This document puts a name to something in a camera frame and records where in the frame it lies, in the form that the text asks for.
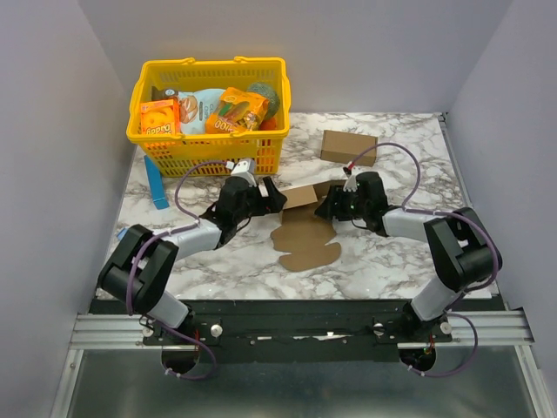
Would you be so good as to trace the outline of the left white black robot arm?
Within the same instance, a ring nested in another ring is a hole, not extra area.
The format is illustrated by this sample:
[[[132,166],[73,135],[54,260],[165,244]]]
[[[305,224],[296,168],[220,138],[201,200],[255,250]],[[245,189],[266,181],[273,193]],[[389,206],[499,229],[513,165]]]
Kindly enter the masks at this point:
[[[178,260],[226,245],[242,222],[281,212],[287,197],[271,178],[263,182],[266,195],[247,179],[230,176],[218,200],[190,226],[160,233],[141,225],[129,227],[101,270],[97,287],[124,303],[128,314],[164,324],[163,333],[171,342],[187,342],[192,313],[166,290],[172,268]]]

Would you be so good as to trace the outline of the brown cardboard box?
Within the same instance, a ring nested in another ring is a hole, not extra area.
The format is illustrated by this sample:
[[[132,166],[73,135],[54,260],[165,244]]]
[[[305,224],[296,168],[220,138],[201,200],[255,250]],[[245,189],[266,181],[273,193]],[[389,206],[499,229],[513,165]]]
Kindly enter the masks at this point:
[[[286,203],[280,213],[281,225],[271,232],[273,248],[282,254],[278,262],[290,272],[303,272],[327,266],[341,254],[341,244],[335,242],[336,231],[330,220],[314,214],[323,203],[329,188],[342,186],[342,180],[283,189]]]
[[[325,130],[319,156],[324,161],[347,164],[377,143],[378,138],[374,136]]]

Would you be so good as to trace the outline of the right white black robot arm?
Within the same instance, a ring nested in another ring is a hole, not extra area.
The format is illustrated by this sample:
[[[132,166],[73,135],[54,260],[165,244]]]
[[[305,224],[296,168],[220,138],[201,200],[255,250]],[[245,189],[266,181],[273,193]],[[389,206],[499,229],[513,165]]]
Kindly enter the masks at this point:
[[[343,185],[330,186],[314,214],[325,220],[361,220],[379,236],[428,244],[435,275],[404,305],[393,325],[408,340],[430,334],[448,308],[502,268],[500,251],[472,208],[434,212],[391,205],[376,172],[353,173]]]

